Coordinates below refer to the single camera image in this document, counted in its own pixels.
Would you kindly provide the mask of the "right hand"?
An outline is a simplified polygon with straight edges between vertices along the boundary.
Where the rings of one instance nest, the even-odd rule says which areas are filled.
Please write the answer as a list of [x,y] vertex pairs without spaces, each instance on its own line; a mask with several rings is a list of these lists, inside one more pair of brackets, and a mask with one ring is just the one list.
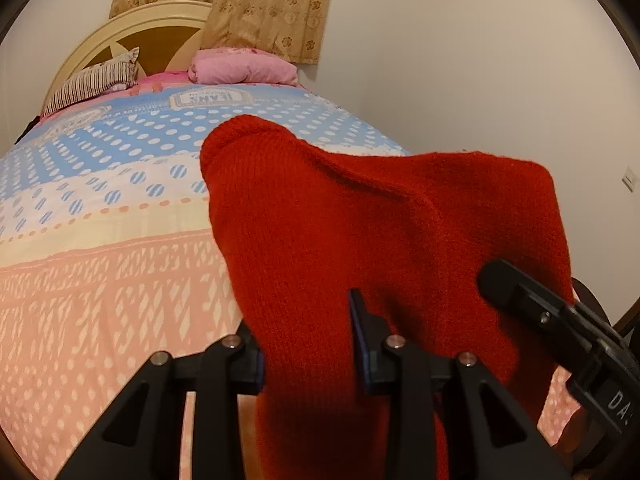
[[553,447],[567,469],[574,467],[578,446],[582,443],[582,440],[584,440],[589,424],[589,413],[584,408],[578,408],[564,426],[558,442],[556,442]]

